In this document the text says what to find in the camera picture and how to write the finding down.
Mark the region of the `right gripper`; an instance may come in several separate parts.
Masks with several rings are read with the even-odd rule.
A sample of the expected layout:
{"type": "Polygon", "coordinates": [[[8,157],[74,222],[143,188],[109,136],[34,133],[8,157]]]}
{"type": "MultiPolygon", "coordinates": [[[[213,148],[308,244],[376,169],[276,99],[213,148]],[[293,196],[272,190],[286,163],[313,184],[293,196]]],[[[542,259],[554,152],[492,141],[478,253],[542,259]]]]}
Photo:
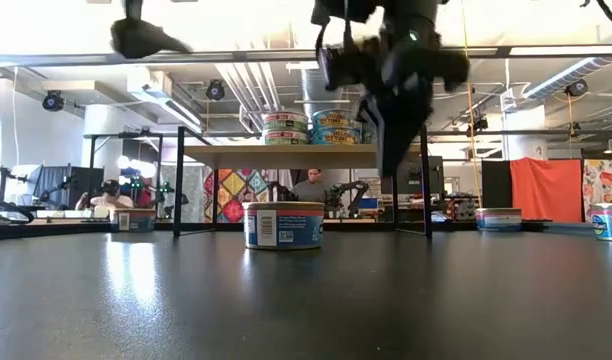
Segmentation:
{"type": "Polygon", "coordinates": [[[378,168],[390,177],[431,114],[434,81],[455,91],[466,82],[470,62],[464,53],[443,48],[441,36],[425,19],[386,19],[380,39],[376,99],[361,97],[358,121],[378,130],[378,168]]]}

